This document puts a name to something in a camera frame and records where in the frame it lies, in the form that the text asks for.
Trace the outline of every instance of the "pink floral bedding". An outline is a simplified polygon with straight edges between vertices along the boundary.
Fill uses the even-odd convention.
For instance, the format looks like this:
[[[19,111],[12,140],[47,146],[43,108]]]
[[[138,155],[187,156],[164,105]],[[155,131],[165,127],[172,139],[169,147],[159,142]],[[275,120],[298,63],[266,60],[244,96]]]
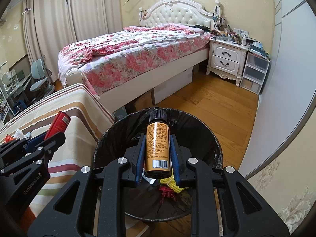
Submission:
[[[191,54],[209,42],[212,35],[197,28],[164,24],[153,28],[127,27],[123,31],[73,43],[59,53],[59,79],[78,68],[83,83],[101,95],[144,72]]]

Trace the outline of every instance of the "drawer handle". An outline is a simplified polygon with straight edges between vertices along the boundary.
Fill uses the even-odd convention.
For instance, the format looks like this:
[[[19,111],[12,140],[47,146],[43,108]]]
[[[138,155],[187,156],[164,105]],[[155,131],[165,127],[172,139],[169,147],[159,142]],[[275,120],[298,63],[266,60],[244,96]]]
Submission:
[[[223,62],[221,61],[221,64],[223,65],[223,66],[229,66],[229,63],[227,63],[227,64],[223,64]]]
[[[228,52],[222,52],[222,55],[225,55],[225,53],[227,53],[229,57],[231,56]]]

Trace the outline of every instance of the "white headboard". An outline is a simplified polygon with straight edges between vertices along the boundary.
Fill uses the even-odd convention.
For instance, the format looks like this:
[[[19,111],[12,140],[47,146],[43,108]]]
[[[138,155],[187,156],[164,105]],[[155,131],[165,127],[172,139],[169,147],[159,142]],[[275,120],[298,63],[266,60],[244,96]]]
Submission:
[[[216,29],[213,23],[213,12],[205,11],[202,4],[192,0],[160,0],[147,10],[141,26],[153,27],[165,23],[187,26],[198,24]]]

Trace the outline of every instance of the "trash can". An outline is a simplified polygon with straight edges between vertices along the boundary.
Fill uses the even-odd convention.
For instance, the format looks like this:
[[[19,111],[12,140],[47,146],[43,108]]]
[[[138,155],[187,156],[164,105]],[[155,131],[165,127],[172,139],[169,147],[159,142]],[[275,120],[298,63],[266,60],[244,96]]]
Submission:
[[[124,156],[127,148],[136,146],[142,133],[146,133],[149,115],[157,107],[132,113],[116,122],[99,140],[94,153],[94,168],[108,165]],[[170,132],[178,144],[190,149],[192,156],[206,162],[210,167],[222,169],[221,146],[214,135],[198,118],[175,109],[163,109],[170,122]],[[124,188],[125,214],[146,222],[164,222],[184,217],[191,213],[192,190],[176,194],[176,199],[162,200],[160,181],[149,184],[142,180],[138,188]]]

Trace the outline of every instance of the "gray chair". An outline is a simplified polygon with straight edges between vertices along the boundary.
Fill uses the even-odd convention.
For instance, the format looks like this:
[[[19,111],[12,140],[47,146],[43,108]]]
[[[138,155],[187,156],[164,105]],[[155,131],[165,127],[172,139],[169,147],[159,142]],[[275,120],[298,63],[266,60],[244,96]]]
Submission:
[[[55,91],[55,86],[51,85],[52,72],[46,68],[43,58],[32,63],[31,74],[32,77],[38,81],[31,86],[30,91],[36,92],[41,90],[40,94],[32,101],[32,103],[49,96]]]

